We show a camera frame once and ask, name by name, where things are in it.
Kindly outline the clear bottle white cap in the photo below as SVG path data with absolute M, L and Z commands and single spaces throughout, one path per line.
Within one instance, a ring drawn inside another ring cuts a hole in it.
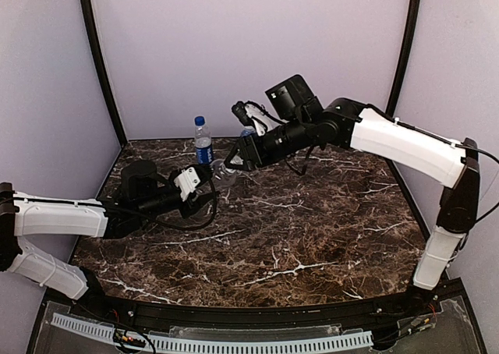
M 199 165 L 197 171 L 201 172 L 201 184 L 196 188 L 199 194 L 208 194 L 211 192 L 211 185 L 207 181 L 210 177 L 216 192 L 222 192 L 231 187 L 237 178 L 237 171 L 225 166 L 223 159 L 216 159 L 209 165 Z

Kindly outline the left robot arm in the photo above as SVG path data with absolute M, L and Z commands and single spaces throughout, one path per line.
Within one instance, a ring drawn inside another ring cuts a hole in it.
M 67 264 L 39 249 L 30 235 L 78 235 L 122 239 L 148 223 L 159 225 L 158 216 L 178 211 L 182 218 L 196 214 L 216 192 L 197 195 L 209 183 L 211 169 L 190 165 L 160 175 L 152 161 L 139 160 L 121 170 L 119 187 L 104 200 L 62 200 L 16 192 L 1 184 L 1 270 L 20 274 L 54 289 L 72 300 L 103 295 L 94 273 Z

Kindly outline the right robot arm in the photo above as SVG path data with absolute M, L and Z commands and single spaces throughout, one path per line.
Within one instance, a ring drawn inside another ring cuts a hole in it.
M 328 144 L 390 159 L 438 181 L 443 187 L 440 211 L 412 277 L 419 289 L 437 286 L 458 244 L 474 227 L 480 195 L 479 151 L 474 140 L 437 136 L 400 122 L 372 104 L 340 97 L 323 107 L 304 78 L 295 74 L 267 90 L 278 114 L 271 128 L 267 112 L 248 101 L 232 106 L 245 126 L 257 131 L 241 137 L 225 159 L 230 169 L 267 167 L 302 149 Z

